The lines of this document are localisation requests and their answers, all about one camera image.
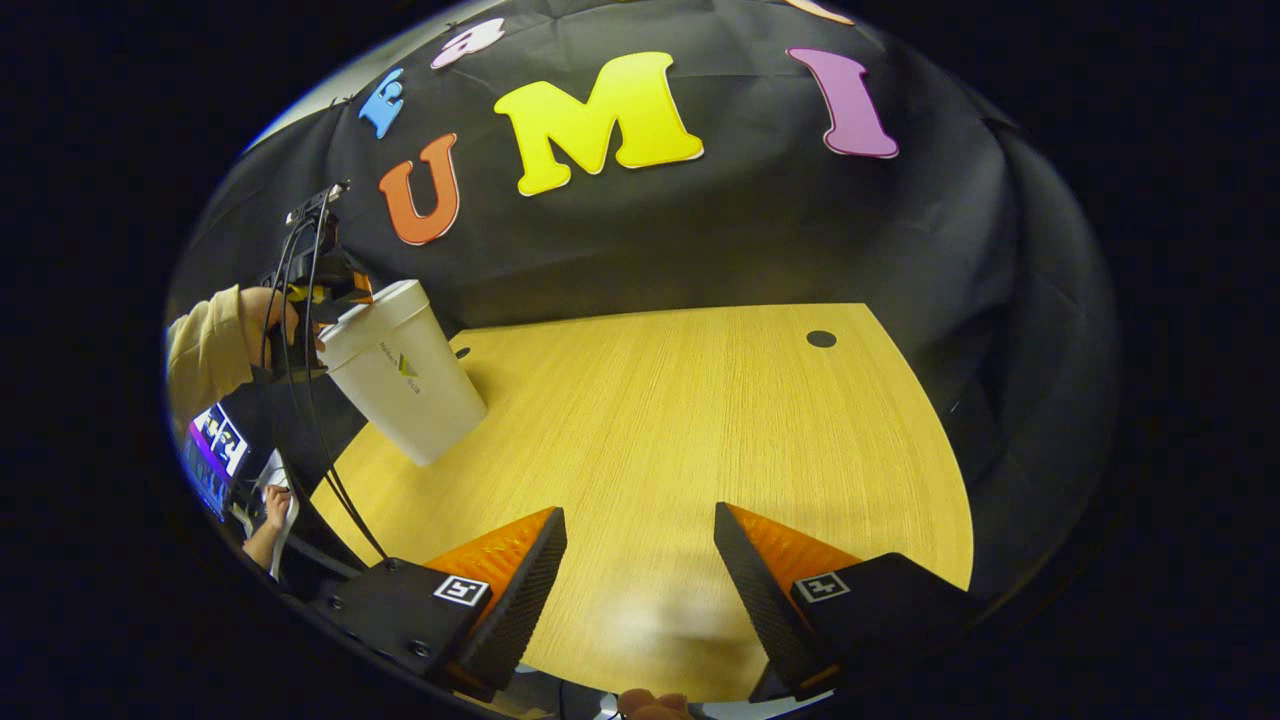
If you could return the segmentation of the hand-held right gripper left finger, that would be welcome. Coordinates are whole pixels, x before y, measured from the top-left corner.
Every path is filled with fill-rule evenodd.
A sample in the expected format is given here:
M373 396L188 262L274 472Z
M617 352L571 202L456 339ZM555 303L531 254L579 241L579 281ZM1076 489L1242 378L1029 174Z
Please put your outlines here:
M388 557L312 601L321 626L411 676L480 701L509 684L568 538L550 506L425 564Z

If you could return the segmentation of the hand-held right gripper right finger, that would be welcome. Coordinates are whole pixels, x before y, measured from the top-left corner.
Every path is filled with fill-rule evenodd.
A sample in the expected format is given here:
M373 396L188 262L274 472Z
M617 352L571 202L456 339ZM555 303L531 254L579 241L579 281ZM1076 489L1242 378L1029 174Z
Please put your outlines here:
M879 684L984 612L902 553L859 559L732 503L716 505L714 543L768 657L763 678L795 700Z

